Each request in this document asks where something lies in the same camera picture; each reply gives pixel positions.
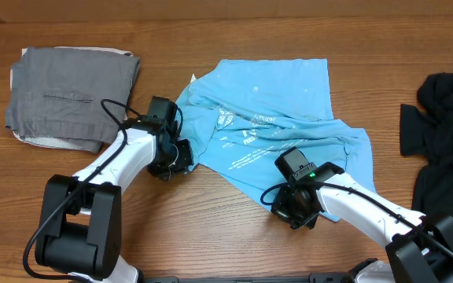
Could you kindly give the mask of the light blue printed t-shirt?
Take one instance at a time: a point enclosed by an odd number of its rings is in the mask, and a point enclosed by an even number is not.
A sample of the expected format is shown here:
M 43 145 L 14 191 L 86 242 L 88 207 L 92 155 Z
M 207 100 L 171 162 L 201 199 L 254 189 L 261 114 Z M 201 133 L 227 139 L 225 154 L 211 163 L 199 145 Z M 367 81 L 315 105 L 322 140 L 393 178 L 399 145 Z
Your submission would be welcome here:
M 222 175 L 265 209 L 275 194 L 263 192 L 285 180 L 274 162 L 292 147 L 375 190 L 370 139 L 334 118 L 325 59 L 222 60 L 192 81 L 177 105 L 193 165 Z

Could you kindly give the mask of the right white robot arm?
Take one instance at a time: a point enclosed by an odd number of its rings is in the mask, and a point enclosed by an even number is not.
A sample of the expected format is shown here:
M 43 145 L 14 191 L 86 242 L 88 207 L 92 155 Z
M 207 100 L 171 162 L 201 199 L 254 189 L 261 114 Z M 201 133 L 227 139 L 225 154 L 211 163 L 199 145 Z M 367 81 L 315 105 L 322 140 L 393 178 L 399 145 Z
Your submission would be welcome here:
M 335 215 L 386 251 L 387 279 L 453 282 L 453 218 L 400 207 L 363 188 L 341 167 L 275 164 L 285 177 L 271 211 L 290 227 L 311 229 L 319 214 Z

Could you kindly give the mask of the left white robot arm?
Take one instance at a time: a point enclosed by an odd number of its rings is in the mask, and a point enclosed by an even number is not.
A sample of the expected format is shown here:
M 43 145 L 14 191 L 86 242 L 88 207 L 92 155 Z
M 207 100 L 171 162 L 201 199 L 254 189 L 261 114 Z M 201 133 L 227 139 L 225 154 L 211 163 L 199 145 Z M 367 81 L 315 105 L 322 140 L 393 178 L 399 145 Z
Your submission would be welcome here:
M 142 282 L 142 272 L 120 254 L 122 196 L 143 169 L 164 181 L 187 171 L 193 154 L 178 135 L 173 119 L 128 119 L 92 164 L 51 177 L 28 246 L 37 264 L 55 270 L 57 280 Z

